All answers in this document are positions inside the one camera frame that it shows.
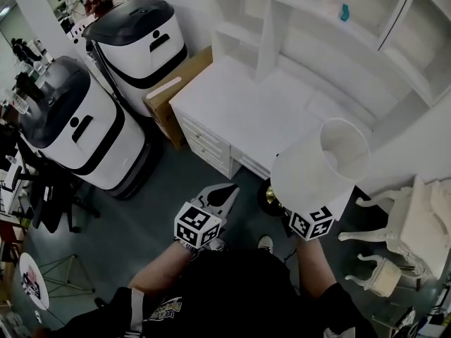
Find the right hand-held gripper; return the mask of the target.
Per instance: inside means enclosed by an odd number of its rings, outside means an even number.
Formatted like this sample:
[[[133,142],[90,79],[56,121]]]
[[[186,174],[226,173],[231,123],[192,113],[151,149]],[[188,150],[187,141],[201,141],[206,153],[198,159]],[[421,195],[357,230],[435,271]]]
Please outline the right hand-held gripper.
[[[328,234],[333,222],[333,214],[323,206],[313,213],[303,215],[292,212],[289,227],[303,240],[310,241]]]

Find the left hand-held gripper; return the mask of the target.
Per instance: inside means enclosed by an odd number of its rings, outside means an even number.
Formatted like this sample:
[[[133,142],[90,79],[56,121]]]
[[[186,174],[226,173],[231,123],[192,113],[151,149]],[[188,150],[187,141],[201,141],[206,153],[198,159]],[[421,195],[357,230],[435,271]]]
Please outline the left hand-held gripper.
[[[233,183],[203,188],[175,216],[174,238],[191,249],[209,244],[220,235],[239,192],[240,188]]]

